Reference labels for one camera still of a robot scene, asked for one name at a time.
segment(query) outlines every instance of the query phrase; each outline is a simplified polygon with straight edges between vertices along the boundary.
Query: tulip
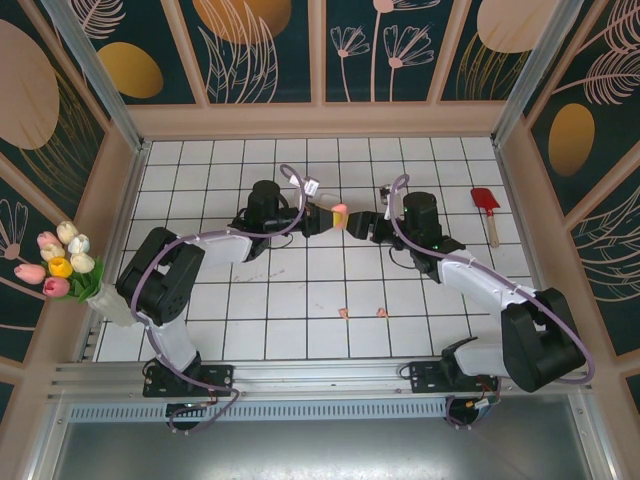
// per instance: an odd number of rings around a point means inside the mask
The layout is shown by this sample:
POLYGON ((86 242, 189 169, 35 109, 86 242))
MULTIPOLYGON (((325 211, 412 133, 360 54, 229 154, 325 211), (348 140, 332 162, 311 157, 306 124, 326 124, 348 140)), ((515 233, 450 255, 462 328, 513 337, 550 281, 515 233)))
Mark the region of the tulip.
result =
POLYGON ((38 247, 40 247, 40 250, 42 250, 47 245, 57 245, 59 247, 61 246, 60 240, 58 240, 58 237, 56 237, 51 232, 42 232, 40 235, 38 235, 37 241, 38 241, 38 247))
POLYGON ((44 267, 40 265, 31 265, 29 263, 18 265, 13 269, 13 273, 15 273, 16 277, 20 280, 31 285, 38 285, 39 283, 42 283, 44 277, 47 276, 47 272, 44 267))
POLYGON ((69 293, 70 288, 71 285, 69 285, 68 280, 59 277, 49 277, 44 281, 44 288, 42 289, 42 293, 44 293, 47 297, 64 297, 67 293, 69 293))
POLYGON ((73 237, 80 233, 78 232, 78 229, 75 227, 75 225, 71 222, 62 222, 60 225, 58 225, 58 229, 56 230, 56 232, 58 233, 58 238, 60 239, 60 241, 65 245, 69 245, 73 240, 73 237))
POLYGON ((96 261, 86 253, 71 255, 71 266, 78 273, 89 273, 96 266, 96 261))
POLYGON ((64 248, 62 248, 60 244, 56 245, 55 243, 50 243, 40 249, 40 256, 47 263, 56 257, 64 258, 64 255, 64 248))
POLYGON ((56 257, 49 260, 49 273, 54 277, 67 278, 73 273, 73 268, 66 258, 56 257))
POLYGON ((67 247, 69 253, 88 253, 90 248, 91 244, 86 235, 73 237, 73 240, 71 240, 71 243, 67 247))

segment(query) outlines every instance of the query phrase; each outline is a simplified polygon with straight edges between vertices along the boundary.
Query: spatula handle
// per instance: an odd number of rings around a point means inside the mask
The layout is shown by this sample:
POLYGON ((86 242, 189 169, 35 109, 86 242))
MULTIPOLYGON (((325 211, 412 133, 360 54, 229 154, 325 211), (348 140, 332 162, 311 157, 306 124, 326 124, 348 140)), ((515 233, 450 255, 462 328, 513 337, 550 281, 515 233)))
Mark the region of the spatula handle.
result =
POLYGON ((496 230, 496 218, 493 215, 487 215, 487 225, 489 226, 489 245, 493 248, 499 247, 500 239, 496 230))

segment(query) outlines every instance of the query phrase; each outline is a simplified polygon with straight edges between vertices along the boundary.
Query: white tulip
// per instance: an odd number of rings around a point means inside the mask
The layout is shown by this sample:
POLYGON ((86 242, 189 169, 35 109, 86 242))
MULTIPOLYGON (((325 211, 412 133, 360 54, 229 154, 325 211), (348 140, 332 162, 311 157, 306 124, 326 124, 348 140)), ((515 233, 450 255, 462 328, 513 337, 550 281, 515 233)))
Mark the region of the white tulip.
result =
POLYGON ((64 251, 64 248, 62 248, 60 245, 56 245, 55 243, 50 243, 49 245, 45 245, 40 250, 40 256, 47 263, 51 259, 56 257, 64 258, 65 254, 66 252, 64 251))
POLYGON ((77 235, 73 237, 67 250, 69 253, 89 253, 90 248, 89 238, 86 235, 77 235))
POLYGON ((58 225, 56 233, 58 234, 58 238, 62 243, 64 243, 65 245, 69 245, 71 243, 71 240, 73 240, 73 238, 80 232, 78 232, 78 229, 73 223, 62 222, 60 225, 58 225))
POLYGON ((84 252, 71 255, 71 266, 78 273, 89 273, 96 266, 93 258, 84 252))

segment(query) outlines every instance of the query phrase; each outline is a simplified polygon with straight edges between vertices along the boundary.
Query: white vase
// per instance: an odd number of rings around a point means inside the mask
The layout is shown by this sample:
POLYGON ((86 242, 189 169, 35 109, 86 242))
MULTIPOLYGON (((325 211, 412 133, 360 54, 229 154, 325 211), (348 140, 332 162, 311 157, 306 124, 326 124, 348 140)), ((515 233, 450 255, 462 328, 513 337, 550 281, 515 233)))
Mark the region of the white vase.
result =
POLYGON ((87 298, 87 304, 107 320, 121 327, 130 327, 136 323, 127 302, 113 285, 100 282, 100 290, 87 298))

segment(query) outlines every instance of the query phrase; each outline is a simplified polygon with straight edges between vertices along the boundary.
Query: red spatula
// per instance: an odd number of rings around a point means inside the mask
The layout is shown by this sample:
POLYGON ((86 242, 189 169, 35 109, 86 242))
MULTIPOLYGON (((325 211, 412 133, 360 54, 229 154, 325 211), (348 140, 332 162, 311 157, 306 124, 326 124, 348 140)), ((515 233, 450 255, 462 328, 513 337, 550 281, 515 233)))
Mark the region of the red spatula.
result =
POLYGON ((476 207, 483 208, 487 212, 487 225, 489 225, 489 244, 492 247, 499 247, 498 231, 496 230, 496 219, 493 216, 493 209, 500 208, 500 204, 493 197, 493 193, 488 188, 472 188, 471 196, 476 207))

